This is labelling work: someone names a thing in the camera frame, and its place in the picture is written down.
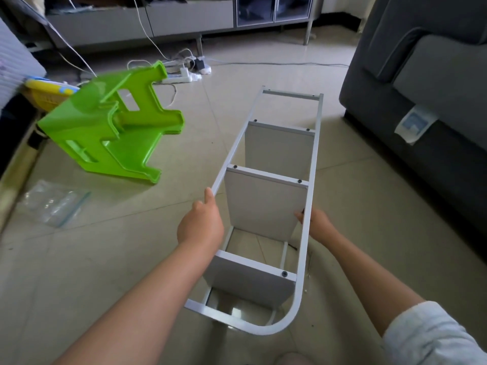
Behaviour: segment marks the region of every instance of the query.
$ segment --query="tiled floor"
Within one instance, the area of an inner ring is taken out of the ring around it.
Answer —
[[[318,37],[307,47],[301,45],[303,31],[294,30],[208,40],[204,53],[224,61],[350,63],[354,33],[339,27],[314,32]],[[90,63],[95,71],[107,71],[125,68],[132,58],[152,61],[157,55],[144,48]],[[42,178],[93,194],[62,230],[14,212],[0,245],[0,363],[49,364],[167,256],[176,245],[179,220],[213,183],[261,85],[325,94],[315,204],[373,258],[425,298],[439,301],[487,349],[486,265],[341,119],[338,94],[346,69],[216,64],[212,69],[200,82],[178,85],[173,107],[183,111],[186,127],[164,137],[150,159],[163,169],[157,185],[84,172],[48,143],[27,187]],[[167,104],[172,88],[157,89]],[[309,127],[315,112],[309,102],[270,97],[255,115]],[[217,200],[226,210],[224,189]],[[281,255],[276,242],[244,233],[229,250],[271,265]],[[289,251],[286,266],[292,269],[296,256]],[[293,350],[317,364],[385,363],[380,338],[337,262],[313,240],[308,256],[301,309],[288,329],[257,337],[184,309],[161,363],[265,365]],[[192,297],[204,290],[198,282]],[[233,305],[258,320],[268,315],[248,303]]]

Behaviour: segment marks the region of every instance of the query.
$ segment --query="cabinet leg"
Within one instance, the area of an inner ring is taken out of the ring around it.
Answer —
[[[203,45],[201,44],[201,35],[196,37],[196,49],[198,50],[198,56],[203,56]]]
[[[306,34],[304,35],[303,45],[307,46],[309,41],[309,35],[311,33],[311,27],[313,26],[313,20],[308,21],[308,26],[306,27]]]

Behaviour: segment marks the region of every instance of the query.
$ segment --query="white metal rack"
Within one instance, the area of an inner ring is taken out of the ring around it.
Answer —
[[[318,101],[315,129],[279,126],[252,120],[257,101],[263,94]],[[222,250],[217,251],[204,278],[210,288],[201,303],[188,300],[185,307],[234,328],[257,335],[270,335],[285,329],[295,318],[300,304],[308,247],[309,222],[320,137],[323,94],[309,95],[262,87],[241,128],[212,191],[216,195],[225,181],[232,227]],[[233,155],[245,134],[246,166],[233,165]],[[304,209],[296,274],[283,270],[287,241],[296,219]],[[281,268],[226,252],[232,232],[240,229],[283,242]],[[265,307],[277,309],[294,294],[289,312],[272,324],[255,325],[206,306],[211,288],[218,288]]]

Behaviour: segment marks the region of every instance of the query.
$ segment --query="grey sleeve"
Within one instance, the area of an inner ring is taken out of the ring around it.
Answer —
[[[393,365],[485,365],[487,354],[436,302],[411,307],[384,334]]]

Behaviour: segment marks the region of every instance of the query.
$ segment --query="tag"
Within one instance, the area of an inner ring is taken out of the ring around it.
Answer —
[[[413,145],[437,120],[438,115],[423,106],[416,105],[402,118],[394,133]]]

